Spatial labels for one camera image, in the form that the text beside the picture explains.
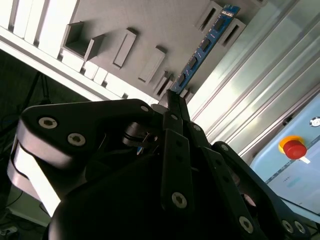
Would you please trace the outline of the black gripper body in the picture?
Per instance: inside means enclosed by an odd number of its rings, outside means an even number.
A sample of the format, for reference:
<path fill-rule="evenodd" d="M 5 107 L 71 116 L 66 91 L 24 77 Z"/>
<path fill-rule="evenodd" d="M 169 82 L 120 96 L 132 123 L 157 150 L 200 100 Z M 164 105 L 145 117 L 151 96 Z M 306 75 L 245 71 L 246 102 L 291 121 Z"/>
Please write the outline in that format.
<path fill-rule="evenodd" d="M 192 170 L 195 211 L 161 205 L 162 162 L 147 156 L 78 187 L 51 218 L 50 240 L 255 240 L 230 219 L 214 185 Z"/>

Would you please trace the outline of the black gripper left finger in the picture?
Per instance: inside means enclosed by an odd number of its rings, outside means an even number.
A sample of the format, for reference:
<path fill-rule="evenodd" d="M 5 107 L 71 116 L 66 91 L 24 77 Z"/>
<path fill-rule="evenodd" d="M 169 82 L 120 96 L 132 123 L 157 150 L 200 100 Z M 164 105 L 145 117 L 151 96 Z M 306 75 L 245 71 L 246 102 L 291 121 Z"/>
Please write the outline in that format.
<path fill-rule="evenodd" d="M 48 214 L 74 194 L 81 207 L 194 210 L 190 121 L 185 100 L 168 90 L 160 103 L 139 99 L 32 106 L 18 120 L 14 184 Z"/>

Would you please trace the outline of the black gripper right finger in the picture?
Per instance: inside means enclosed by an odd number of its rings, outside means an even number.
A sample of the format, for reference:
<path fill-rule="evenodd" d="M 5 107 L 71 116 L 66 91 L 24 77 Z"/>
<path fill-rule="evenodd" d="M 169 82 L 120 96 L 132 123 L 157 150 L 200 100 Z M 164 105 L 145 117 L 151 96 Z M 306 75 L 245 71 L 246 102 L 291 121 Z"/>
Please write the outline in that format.
<path fill-rule="evenodd" d="M 196 155 L 203 194 L 215 197 L 206 213 L 214 240 L 309 240 L 298 216 L 222 141 L 210 145 L 203 130 L 190 120 L 184 98 L 174 95 Z"/>

